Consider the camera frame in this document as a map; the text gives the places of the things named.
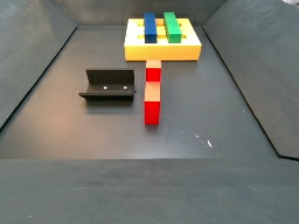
gray floor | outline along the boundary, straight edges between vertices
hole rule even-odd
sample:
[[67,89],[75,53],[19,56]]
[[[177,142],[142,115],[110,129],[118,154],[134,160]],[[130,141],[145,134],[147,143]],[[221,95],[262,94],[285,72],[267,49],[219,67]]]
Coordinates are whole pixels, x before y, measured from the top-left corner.
[[0,222],[297,224],[299,164],[3,160]]
[[[201,61],[163,62],[163,109],[145,126],[146,63],[126,28],[81,27],[0,134],[0,158],[245,158],[277,154],[202,28]],[[133,105],[87,103],[87,68],[134,68]]]

gray wall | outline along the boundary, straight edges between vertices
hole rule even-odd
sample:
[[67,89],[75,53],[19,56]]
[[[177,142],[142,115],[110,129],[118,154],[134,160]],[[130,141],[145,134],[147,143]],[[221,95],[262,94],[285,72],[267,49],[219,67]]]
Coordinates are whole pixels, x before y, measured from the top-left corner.
[[52,0],[79,25],[127,25],[127,19],[146,11],[174,11],[203,25],[227,0]]
[[0,128],[77,28],[47,0],[0,0]]
[[299,10],[229,0],[203,28],[279,154],[299,158]]

black metal holder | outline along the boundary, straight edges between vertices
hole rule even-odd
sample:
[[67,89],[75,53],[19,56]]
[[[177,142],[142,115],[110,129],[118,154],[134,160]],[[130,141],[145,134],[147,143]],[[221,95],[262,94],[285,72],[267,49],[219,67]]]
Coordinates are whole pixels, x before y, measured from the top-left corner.
[[87,100],[133,101],[135,71],[133,69],[89,69],[89,90],[79,93]]

toy block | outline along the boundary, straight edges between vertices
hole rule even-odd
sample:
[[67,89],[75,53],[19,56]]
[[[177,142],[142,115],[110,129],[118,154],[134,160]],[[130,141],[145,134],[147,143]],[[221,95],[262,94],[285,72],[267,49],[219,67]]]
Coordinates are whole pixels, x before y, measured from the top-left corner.
[[202,42],[189,18],[178,18],[182,29],[182,43],[169,43],[165,20],[158,18],[157,44],[146,44],[145,20],[130,18],[126,29],[126,60],[199,60]]
[[145,42],[157,43],[157,24],[153,12],[145,13]]
[[147,81],[145,84],[145,124],[157,125],[161,120],[162,82]]
[[149,60],[146,62],[146,81],[162,81],[161,60]]
[[182,43],[183,33],[173,12],[163,14],[165,29],[169,38],[169,43]]

yellow base plate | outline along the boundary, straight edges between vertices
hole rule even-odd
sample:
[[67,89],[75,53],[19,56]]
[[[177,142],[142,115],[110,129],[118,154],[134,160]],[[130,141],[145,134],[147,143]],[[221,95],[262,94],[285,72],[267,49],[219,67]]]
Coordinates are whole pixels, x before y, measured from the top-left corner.
[[146,44],[145,20],[130,18],[126,29],[126,60],[199,60],[202,42],[198,38],[189,18],[178,18],[182,28],[182,43],[170,44],[165,20],[158,18],[158,43]]

